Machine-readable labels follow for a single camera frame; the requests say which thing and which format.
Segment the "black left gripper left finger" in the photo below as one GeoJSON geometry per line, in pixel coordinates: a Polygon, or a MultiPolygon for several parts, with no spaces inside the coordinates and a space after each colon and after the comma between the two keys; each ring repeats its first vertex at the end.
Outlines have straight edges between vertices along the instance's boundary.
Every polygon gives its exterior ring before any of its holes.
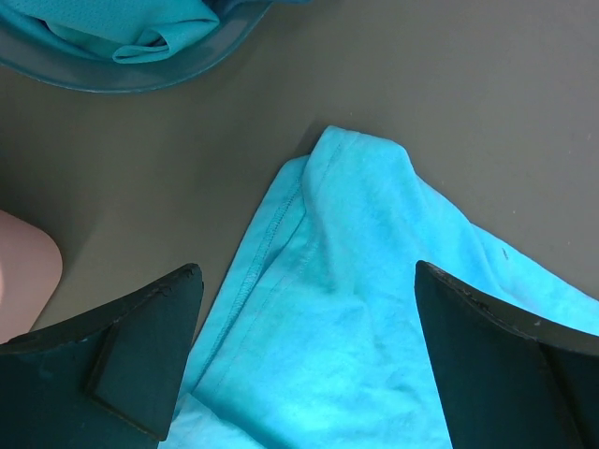
{"type": "Polygon", "coordinates": [[[4,448],[155,448],[170,428],[204,291],[184,265],[1,346],[4,448]]]}

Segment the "light blue t shirt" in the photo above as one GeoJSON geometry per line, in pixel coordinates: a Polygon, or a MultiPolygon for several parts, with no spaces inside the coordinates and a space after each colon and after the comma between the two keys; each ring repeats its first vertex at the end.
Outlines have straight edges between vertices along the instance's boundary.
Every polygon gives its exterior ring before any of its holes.
{"type": "Polygon", "coordinates": [[[596,333],[598,303],[472,224],[387,139],[331,126],[264,196],[187,361],[167,448],[447,448],[416,263],[596,333]]]}

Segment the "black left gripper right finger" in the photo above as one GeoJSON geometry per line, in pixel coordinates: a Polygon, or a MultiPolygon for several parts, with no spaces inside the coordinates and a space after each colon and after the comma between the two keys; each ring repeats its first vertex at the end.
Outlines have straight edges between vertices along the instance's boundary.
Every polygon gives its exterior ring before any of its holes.
{"type": "Polygon", "coordinates": [[[455,448],[595,448],[598,338],[416,263],[419,320],[455,448]]]}

